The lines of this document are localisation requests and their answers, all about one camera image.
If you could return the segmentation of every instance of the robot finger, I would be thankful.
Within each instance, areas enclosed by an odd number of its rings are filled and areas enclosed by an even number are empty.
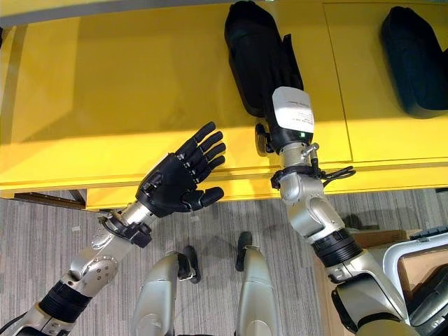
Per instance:
[[[206,135],[214,131],[216,128],[213,121],[203,126],[196,132],[189,140],[187,140],[177,151],[176,155],[180,160],[185,160],[193,154],[199,142],[201,142]]]
[[[207,161],[212,161],[213,158],[215,156],[217,156],[217,154],[222,153],[223,151],[225,151],[225,144],[224,143],[220,143],[220,144],[214,146],[207,153],[205,153],[205,158],[207,159]]]
[[[214,144],[216,144],[218,141],[223,139],[223,133],[221,131],[218,131],[217,133],[212,134],[209,136],[203,143],[199,145],[202,152],[207,152],[210,147],[212,147]]]
[[[206,189],[204,195],[200,199],[201,205],[205,208],[214,202],[217,202],[224,196],[224,191],[219,187]]]
[[[197,178],[205,169],[208,168],[209,163],[207,162],[206,158],[202,156],[201,160],[197,162],[195,166],[191,167],[190,172],[195,178]]]
[[[213,159],[209,162],[210,170],[217,168],[217,166],[223,164],[225,162],[225,157],[223,155],[218,156],[216,159]]]
[[[224,192],[219,187],[214,187],[205,190],[193,190],[187,192],[182,196],[182,203],[185,204],[189,210],[199,210],[213,204],[224,196]]]
[[[201,183],[203,180],[207,178],[208,175],[210,175],[211,171],[216,168],[217,166],[223,164],[225,162],[224,156],[218,156],[216,159],[213,159],[207,167],[201,171],[200,173],[196,174],[195,183]]]

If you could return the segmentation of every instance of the silver robot leg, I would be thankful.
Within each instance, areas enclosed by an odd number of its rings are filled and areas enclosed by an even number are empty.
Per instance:
[[[256,246],[245,245],[243,249],[244,280],[239,296],[236,336],[277,336],[277,304],[265,257]]]
[[[177,279],[200,280],[197,257],[191,246],[171,253],[151,269],[141,287],[131,323],[131,336],[173,336]]]

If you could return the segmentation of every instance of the gray carpet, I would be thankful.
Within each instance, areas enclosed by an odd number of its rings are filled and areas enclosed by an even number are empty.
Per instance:
[[[434,190],[338,195],[331,202],[355,228],[431,228],[448,223],[448,193]],[[98,228],[97,213],[0,200],[0,325],[41,299]],[[153,242],[124,259],[113,283],[85,310],[71,335],[128,335],[139,287],[167,251],[192,244],[203,280],[178,286],[176,332],[233,335],[242,275],[237,238],[253,232],[276,288],[282,334],[322,335],[312,251],[287,224],[279,200],[228,202],[153,225]]]

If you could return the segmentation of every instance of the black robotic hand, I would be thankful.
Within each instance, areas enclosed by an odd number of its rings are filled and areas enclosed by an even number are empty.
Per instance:
[[[216,132],[204,140],[215,128],[214,122],[203,126],[140,183],[135,197],[157,217],[202,209],[224,196],[219,187],[197,190],[197,184],[225,161],[220,155],[225,151],[225,144],[212,147],[223,138],[223,133]]]

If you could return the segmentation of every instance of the cardboard box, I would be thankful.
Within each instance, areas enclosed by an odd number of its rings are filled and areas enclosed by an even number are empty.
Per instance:
[[[420,230],[369,230],[354,233],[353,236],[359,246],[367,249],[373,246],[394,244],[409,240],[409,236],[418,231]],[[340,321],[339,314],[331,300],[331,291],[335,289],[336,285],[328,279],[325,267],[317,257],[314,258],[314,276],[316,277],[316,290],[318,293],[318,303],[321,308],[321,322],[324,335],[354,335]]]
[[[408,254],[398,261],[398,275],[406,301],[442,265],[448,264],[448,246]]]

